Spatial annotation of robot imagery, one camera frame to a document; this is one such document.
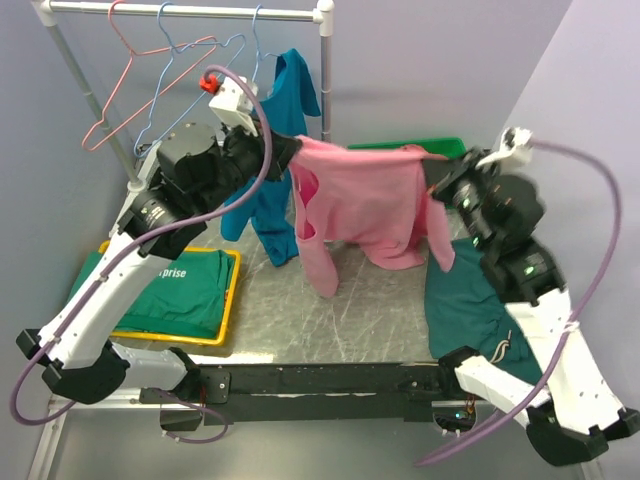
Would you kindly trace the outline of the pink t shirt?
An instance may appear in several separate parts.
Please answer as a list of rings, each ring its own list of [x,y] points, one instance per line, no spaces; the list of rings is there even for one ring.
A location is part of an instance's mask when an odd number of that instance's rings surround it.
[[[455,252],[442,203],[430,189],[437,177],[425,163],[445,157],[410,144],[393,150],[353,150],[300,136],[289,163],[295,206],[295,239],[310,285],[323,297],[336,294],[339,274],[328,243],[357,245],[386,270],[424,262],[427,242],[439,267],[450,271]]]

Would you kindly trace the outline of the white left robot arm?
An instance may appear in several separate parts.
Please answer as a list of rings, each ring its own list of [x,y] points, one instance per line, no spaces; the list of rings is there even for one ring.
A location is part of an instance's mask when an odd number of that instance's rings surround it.
[[[197,396],[200,368],[177,347],[140,350],[110,340],[139,297],[206,228],[212,212],[246,184],[281,178],[302,146],[270,129],[229,128],[224,140],[206,124],[184,124],[156,147],[151,186],[117,222],[108,249],[64,309],[16,343],[58,396],[85,405],[119,388],[161,389],[175,401]]]

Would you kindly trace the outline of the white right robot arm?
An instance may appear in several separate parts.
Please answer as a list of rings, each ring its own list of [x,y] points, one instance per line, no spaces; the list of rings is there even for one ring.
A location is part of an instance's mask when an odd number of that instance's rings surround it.
[[[423,163],[435,198],[468,232],[430,253],[424,307],[438,387],[494,407],[486,422],[427,455],[427,465],[510,421],[556,467],[591,461],[639,430],[638,411],[618,399],[596,364],[560,267],[534,238],[544,214],[536,186],[507,171],[529,157],[525,148],[471,150]]]

